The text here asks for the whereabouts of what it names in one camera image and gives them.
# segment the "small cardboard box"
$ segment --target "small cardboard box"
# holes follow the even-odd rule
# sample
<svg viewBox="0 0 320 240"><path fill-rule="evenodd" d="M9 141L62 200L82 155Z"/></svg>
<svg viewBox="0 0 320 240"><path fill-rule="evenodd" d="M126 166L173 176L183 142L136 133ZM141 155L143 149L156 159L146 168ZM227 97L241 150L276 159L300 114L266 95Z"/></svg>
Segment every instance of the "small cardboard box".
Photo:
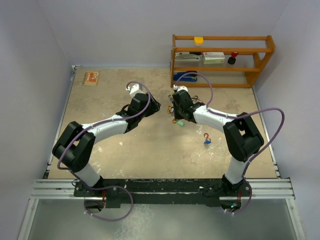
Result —
<svg viewBox="0 0 320 240"><path fill-rule="evenodd" d="M223 52L204 52L202 59L204 64L223 64L225 54Z"/></svg>

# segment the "beige floor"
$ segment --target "beige floor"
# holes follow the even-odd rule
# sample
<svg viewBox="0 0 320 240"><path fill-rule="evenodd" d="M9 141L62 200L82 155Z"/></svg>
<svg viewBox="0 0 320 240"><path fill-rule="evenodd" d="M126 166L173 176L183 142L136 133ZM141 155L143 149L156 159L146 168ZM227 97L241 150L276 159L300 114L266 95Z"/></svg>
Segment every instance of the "beige floor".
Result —
<svg viewBox="0 0 320 240"><path fill-rule="evenodd" d="M97 86L82 85L85 72L89 71L99 71ZM172 123L167 113L168 95L173 92L169 69L78 69L61 130L72 121L93 123L118 112L131 101L125 91L131 80L145 83L162 104L161 110L144 118L131 132L96 144L90 158L95 170L104 178L221 178L231 157L224 134L191 122L184 127ZM210 98L209 88L190 88L189 92L205 102ZM253 92L248 88L216 88L210 106L234 114L257 110ZM253 119L266 139L260 117L255 115ZM204 145L204 133L210 135L210 145ZM276 178L269 150L254 160L246 176ZM58 170L54 158L49 178L73 176Z"/></svg>

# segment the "green object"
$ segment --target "green object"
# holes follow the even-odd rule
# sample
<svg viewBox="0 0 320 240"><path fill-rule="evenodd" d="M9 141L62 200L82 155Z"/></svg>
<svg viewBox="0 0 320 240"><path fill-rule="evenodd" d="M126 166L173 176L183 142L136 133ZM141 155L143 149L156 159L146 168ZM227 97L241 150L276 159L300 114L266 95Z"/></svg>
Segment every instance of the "green object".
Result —
<svg viewBox="0 0 320 240"><path fill-rule="evenodd" d="M176 121L176 124L179 124L181 127L184 127L185 126L185 123L183 121Z"/></svg>

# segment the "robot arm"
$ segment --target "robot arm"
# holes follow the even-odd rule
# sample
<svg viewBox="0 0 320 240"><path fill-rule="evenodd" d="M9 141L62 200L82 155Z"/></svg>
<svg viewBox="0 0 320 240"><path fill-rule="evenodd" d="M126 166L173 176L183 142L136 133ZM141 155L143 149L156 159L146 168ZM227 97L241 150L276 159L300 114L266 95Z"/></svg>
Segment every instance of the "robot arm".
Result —
<svg viewBox="0 0 320 240"><path fill-rule="evenodd" d="M81 131L92 126L91 129L84 132L78 139L77 145L73 144L70 147L62 160L64 165L90 187L96 187L98 181L101 179L100 175L89 163L94 144L111 136L131 131L138 126L144 117L149 117L160 110L161 104L151 95L150 104L142 114L134 118L118 120L136 115L141 112L148 103L148 93L144 94L139 84L134 85L130 89L130 96L132 97L130 104L125 105L121 111L112 117L100 121L99 124L98 122L94 122L81 125L75 121L70 122L53 147L52 154L59 159L71 141Z"/></svg>
<svg viewBox="0 0 320 240"><path fill-rule="evenodd" d="M250 158L264 144L264 139L254 121L251 117L241 119L228 118L228 116L239 117L246 113L236 115L211 108L212 111L223 116L210 113L204 103L193 103L185 86L175 87L174 91L172 103L175 119L185 119L196 124L207 125L224 133L228 150L232 157L229 168L222 180L231 189L237 187L243 181L243 174Z"/></svg>

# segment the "shelf board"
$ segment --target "shelf board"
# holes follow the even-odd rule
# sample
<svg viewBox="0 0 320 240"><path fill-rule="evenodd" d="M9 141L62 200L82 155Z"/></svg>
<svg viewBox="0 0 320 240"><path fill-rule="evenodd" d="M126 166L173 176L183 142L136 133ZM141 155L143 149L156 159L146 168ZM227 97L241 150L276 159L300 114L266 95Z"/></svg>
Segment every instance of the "shelf board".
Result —
<svg viewBox="0 0 320 240"><path fill-rule="evenodd" d="M193 40L195 36L174 36L175 40ZM265 41L266 36L203 36L203 40Z"/></svg>
<svg viewBox="0 0 320 240"><path fill-rule="evenodd" d="M175 52L241 52L241 53L272 53L271 48L252 47L176 47Z"/></svg>
<svg viewBox="0 0 320 240"><path fill-rule="evenodd" d="M187 88L207 88L208 84L207 83L178 83L178 86L185 86ZM228 84L223 84L223 83L211 83L211 86L213 88L250 88L250 84L246 83L228 83Z"/></svg>
<svg viewBox="0 0 320 240"><path fill-rule="evenodd" d="M174 61L174 71L219 71L219 72L259 72L252 55L239 55L234 65L228 64L229 55L224 55L224 63L204 64L200 61Z"/></svg>
<svg viewBox="0 0 320 240"><path fill-rule="evenodd" d="M175 66L174 71L259 72L255 67Z"/></svg>

